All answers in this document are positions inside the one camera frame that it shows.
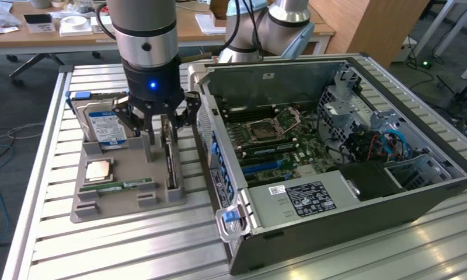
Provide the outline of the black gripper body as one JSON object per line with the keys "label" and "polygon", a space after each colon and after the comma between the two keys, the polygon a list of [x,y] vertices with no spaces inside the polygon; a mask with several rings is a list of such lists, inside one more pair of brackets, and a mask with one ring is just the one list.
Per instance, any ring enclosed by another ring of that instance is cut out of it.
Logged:
{"label": "black gripper body", "polygon": [[130,93],[142,100],[159,103],[180,103],[180,58],[158,67],[136,67],[123,59]]}

